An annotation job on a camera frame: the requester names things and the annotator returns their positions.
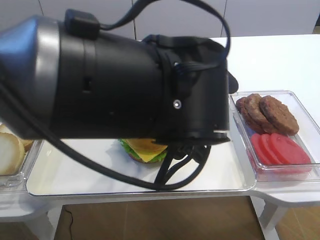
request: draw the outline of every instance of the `white table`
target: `white table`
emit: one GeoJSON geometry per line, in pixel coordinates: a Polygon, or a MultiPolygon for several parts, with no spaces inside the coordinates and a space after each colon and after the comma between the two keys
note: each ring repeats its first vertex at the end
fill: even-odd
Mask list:
{"type": "MultiPolygon", "coordinates": [[[[224,38],[214,39],[222,44],[224,38]]],[[[320,35],[235,37],[231,42],[228,69],[239,81],[239,91],[291,90],[320,125],[315,104],[320,89],[320,35]]],[[[32,197],[23,189],[2,194],[1,222],[25,222],[40,240],[53,239],[62,205],[137,200],[251,196],[266,240],[275,240],[276,223],[288,208],[320,205],[320,182],[257,182],[237,193],[141,193],[85,195],[55,198],[32,197]]]]}

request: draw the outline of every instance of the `white cabinet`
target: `white cabinet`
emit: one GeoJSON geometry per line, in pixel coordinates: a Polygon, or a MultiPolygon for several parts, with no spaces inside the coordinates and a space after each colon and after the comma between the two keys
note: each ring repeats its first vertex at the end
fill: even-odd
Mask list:
{"type": "Polygon", "coordinates": [[[0,31],[33,15],[42,15],[38,0],[0,0],[0,31]]]}
{"type": "MultiPolygon", "coordinates": [[[[226,0],[204,1],[224,15],[226,0]]],[[[221,29],[222,24],[213,15],[180,0],[154,2],[135,20],[137,40],[149,34],[220,37],[221,29]]]]}
{"type": "Polygon", "coordinates": [[[234,37],[298,35],[312,34],[319,12],[320,0],[227,0],[224,17],[234,37]]]}
{"type": "MultiPolygon", "coordinates": [[[[40,3],[43,14],[47,17],[63,20],[67,9],[75,9],[95,15],[103,24],[114,24],[132,6],[131,0],[40,0],[40,3]]],[[[127,38],[135,38],[133,22],[110,32],[127,38]]]]}

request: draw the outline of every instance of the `cheese slice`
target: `cheese slice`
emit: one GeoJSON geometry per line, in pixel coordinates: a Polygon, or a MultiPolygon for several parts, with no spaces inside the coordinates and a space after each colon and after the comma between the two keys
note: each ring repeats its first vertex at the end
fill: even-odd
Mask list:
{"type": "Polygon", "coordinates": [[[163,152],[163,150],[160,151],[156,151],[156,152],[138,152],[136,151],[136,149],[129,143],[127,142],[125,139],[123,139],[123,141],[125,141],[126,144],[128,144],[130,146],[130,148],[132,148],[135,153],[142,159],[142,161],[144,161],[145,163],[150,162],[153,158],[155,158],[157,155],[159,155],[160,153],[163,152]]]}

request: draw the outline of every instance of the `hamburger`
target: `hamburger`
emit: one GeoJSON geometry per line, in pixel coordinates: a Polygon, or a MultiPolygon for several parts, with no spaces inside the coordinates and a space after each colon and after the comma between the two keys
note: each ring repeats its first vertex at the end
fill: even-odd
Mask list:
{"type": "Polygon", "coordinates": [[[124,150],[135,161],[145,164],[162,162],[167,154],[166,145],[153,143],[150,138],[119,139],[124,150]]]}

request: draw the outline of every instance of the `table leg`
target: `table leg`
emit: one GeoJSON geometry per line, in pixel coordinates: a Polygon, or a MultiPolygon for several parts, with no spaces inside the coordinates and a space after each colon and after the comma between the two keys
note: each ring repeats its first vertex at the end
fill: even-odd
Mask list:
{"type": "Polygon", "coordinates": [[[62,205],[28,221],[25,225],[39,240],[54,240],[62,205]]]}
{"type": "Polygon", "coordinates": [[[251,201],[258,217],[265,240],[279,240],[276,231],[277,223],[286,214],[288,208],[265,202],[263,199],[252,196],[251,201]]]}

